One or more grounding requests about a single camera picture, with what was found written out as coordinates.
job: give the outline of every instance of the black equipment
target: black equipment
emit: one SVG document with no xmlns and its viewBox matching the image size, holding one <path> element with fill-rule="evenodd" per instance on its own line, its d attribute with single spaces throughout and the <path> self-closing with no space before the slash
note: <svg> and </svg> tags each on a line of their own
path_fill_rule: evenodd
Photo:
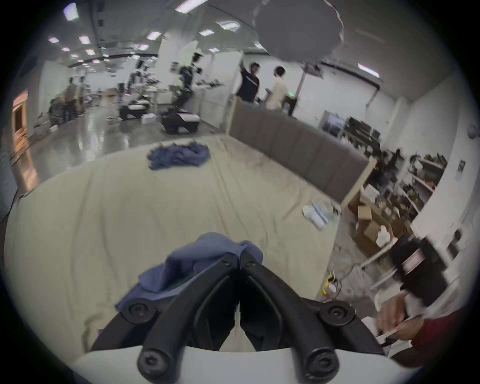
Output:
<svg viewBox="0 0 480 384">
<path fill-rule="evenodd" d="M 403 286 L 422 300 L 425 307 L 432 305 L 447 289 L 442 273 L 443 260 L 427 238 L 402 236 L 390 251 Z"/>
<path fill-rule="evenodd" d="M 307 382 L 335 377 L 339 370 L 335 349 L 383 355 L 348 303 L 301 299 L 247 253 L 240 259 L 225 254 L 175 297 L 129 301 L 101 332 L 92 351 L 141 345 L 137 361 L 141 375 L 152 383 L 173 382 L 185 346 L 220 349 L 234 327 L 239 303 L 240 326 L 254 348 L 293 348 L 298 375 Z"/>
<path fill-rule="evenodd" d="M 185 128 L 189 133 L 196 133 L 200 117 L 187 111 L 172 108 L 162 115 L 162 125 L 166 133 L 175 135 L 179 128 Z"/>
</svg>

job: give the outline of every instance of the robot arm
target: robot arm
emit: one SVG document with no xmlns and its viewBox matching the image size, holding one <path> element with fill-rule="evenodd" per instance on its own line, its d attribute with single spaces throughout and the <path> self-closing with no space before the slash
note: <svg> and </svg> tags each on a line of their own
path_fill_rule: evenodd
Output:
<svg viewBox="0 0 480 384">
<path fill-rule="evenodd" d="M 258 353 L 218 352 L 238 304 Z M 226 254 L 173 298 L 127 303 L 73 368 L 92 384 L 384 383 L 411 374 L 384 357 L 347 303 L 301 299 L 249 254 Z"/>
</svg>

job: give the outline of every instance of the concrete floor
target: concrete floor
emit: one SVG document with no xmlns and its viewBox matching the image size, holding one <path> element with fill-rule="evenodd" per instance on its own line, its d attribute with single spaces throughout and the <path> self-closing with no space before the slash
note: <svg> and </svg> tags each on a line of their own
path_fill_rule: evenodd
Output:
<svg viewBox="0 0 480 384">
<path fill-rule="evenodd" d="M 109 153 L 178 138 L 177 135 L 163 132 L 159 122 L 142 125 L 140 120 L 128 120 L 109 125 L 105 118 L 117 116 L 117 108 L 117 104 L 104 101 L 104 106 L 89 109 L 79 119 L 63 124 L 56 132 L 32 145 L 13 166 L 19 194 L 29 192 L 42 182 L 77 165 Z M 217 133 L 220 133 L 217 129 L 201 124 L 199 131 L 189 137 Z M 345 275 L 355 263 L 362 263 L 367 259 L 351 238 L 355 223 L 355 217 L 350 211 L 342 214 L 329 267 L 337 277 Z M 371 292 L 369 287 L 380 275 L 381 269 L 377 264 L 371 264 L 366 271 L 355 266 L 354 270 L 342 279 L 342 289 L 337 299 L 350 302 L 360 318 L 375 316 L 375 292 Z M 319 279 L 325 281 L 327 276 L 328 273 L 319 276 Z M 319 301 L 329 299 L 320 293 L 317 296 Z"/>
<path fill-rule="evenodd" d="M 159 121 L 143 125 L 133 119 L 109 125 L 105 118 L 118 116 L 118 107 L 119 104 L 104 101 L 104 106 L 88 109 L 77 120 L 61 125 L 56 132 L 33 144 L 13 166 L 19 193 L 29 192 L 62 172 L 107 154 L 180 136 L 165 133 Z M 216 133 L 219 133 L 216 128 L 201 123 L 198 132 L 188 137 Z"/>
</svg>

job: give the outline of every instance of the person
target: person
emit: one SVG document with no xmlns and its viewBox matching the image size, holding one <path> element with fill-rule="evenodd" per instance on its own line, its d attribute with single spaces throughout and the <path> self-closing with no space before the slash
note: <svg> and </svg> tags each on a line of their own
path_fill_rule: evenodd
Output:
<svg viewBox="0 0 480 384">
<path fill-rule="evenodd" d="M 80 113 L 79 116 L 82 116 L 85 113 L 85 106 L 84 106 L 84 94 L 85 94 L 85 84 L 84 84 L 85 76 L 80 78 L 80 87 L 78 89 L 78 104 L 80 105 Z"/>
<path fill-rule="evenodd" d="M 240 73 L 242 75 L 242 83 L 237 96 L 243 101 L 253 103 L 255 96 L 257 96 L 258 88 L 260 87 L 260 79 L 257 77 L 257 73 L 260 70 L 258 63 L 252 63 L 250 65 L 250 72 L 248 72 L 243 66 L 243 62 L 240 64 Z"/>
<path fill-rule="evenodd" d="M 119 83 L 119 100 L 118 100 L 119 103 L 121 103 L 121 99 L 123 97 L 124 92 L 125 92 L 125 83 Z"/>
<path fill-rule="evenodd" d="M 269 110 L 276 110 L 283 108 L 285 97 L 288 96 L 288 88 L 283 81 L 285 68 L 276 67 L 274 70 L 275 82 L 273 84 L 272 93 L 268 97 L 265 107 Z"/>
<path fill-rule="evenodd" d="M 424 319 L 422 316 L 406 319 L 405 297 L 408 294 L 409 292 L 402 291 L 387 301 L 377 314 L 376 325 L 382 334 L 396 329 L 392 337 L 398 340 L 411 340 L 416 353 L 403 365 L 419 367 L 435 357 L 436 351 L 446 342 L 462 310 L 436 319 Z"/>
<path fill-rule="evenodd" d="M 73 77 L 70 78 L 70 84 L 67 87 L 65 93 L 66 111 L 68 112 L 68 121 L 72 121 L 76 118 L 75 112 L 75 91 L 77 86 L 73 83 Z"/>
<path fill-rule="evenodd" d="M 396 168 L 396 162 L 400 156 L 400 149 L 397 149 L 396 152 L 393 154 L 392 159 L 387 164 L 387 171 L 392 171 Z"/>
</svg>

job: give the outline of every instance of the blue cloth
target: blue cloth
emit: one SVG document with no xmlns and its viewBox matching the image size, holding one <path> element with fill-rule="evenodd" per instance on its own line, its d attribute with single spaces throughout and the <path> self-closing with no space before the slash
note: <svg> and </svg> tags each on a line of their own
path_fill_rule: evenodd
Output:
<svg viewBox="0 0 480 384">
<path fill-rule="evenodd" d="M 199 167 L 210 157 L 206 145 L 190 143 L 188 145 L 160 146 L 147 156 L 152 170 L 171 168 L 173 166 L 194 165 Z"/>
<path fill-rule="evenodd" d="M 259 263 L 264 259 L 262 251 L 249 241 L 235 243 L 219 233 L 205 233 L 197 241 L 173 251 L 163 264 L 138 276 L 138 284 L 115 308 L 121 311 L 124 304 L 132 299 L 158 300 L 176 296 L 205 270 L 221 260 L 225 253 L 232 253 L 240 258 L 243 252 L 251 254 Z"/>
</svg>

